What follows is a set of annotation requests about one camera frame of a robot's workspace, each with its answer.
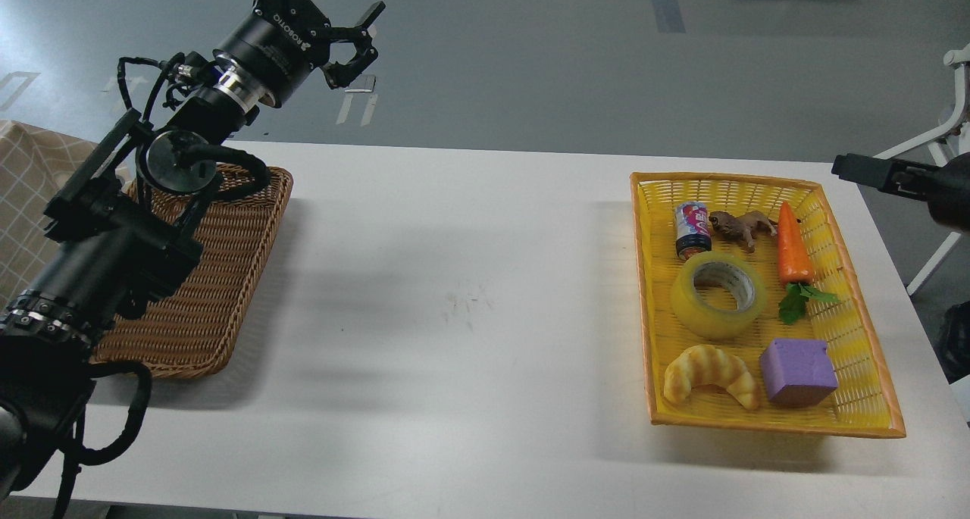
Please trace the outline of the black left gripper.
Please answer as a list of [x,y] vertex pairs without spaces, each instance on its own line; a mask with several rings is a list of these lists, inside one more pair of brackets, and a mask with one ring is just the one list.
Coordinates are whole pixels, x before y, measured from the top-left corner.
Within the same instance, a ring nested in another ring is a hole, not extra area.
[[[330,89],[343,89],[377,60],[368,29],[385,11],[375,2],[350,27],[330,23],[312,0],[253,0],[252,12],[216,47],[222,70],[238,67],[264,89],[260,102],[280,108],[313,70],[321,70]],[[350,45],[352,57],[330,60],[332,45]]]

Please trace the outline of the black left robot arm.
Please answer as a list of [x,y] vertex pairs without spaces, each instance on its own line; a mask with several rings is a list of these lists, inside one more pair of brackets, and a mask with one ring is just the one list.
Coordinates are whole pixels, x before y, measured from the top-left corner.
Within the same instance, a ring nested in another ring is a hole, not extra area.
[[117,317],[135,320],[197,268],[195,233],[214,202],[270,183],[226,139],[260,105],[280,108],[312,71],[349,87],[377,60],[378,1],[337,26],[312,0],[252,0],[210,58],[120,58],[125,112],[45,207],[59,249],[2,312],[2,495],[27,488],[59,452],[60,499],[82,466],[117,459],[141,432],[152,375],[139,361],[91,364]]

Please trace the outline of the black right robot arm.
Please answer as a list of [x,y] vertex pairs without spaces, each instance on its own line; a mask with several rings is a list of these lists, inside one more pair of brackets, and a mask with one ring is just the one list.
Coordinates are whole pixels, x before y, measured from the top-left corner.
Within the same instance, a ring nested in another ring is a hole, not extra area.
[[969,154],[942,167],[897,158],[838,155],[831,173],[840,180],[888,195],[925,202],[931,218],[944,227],[969,232]]

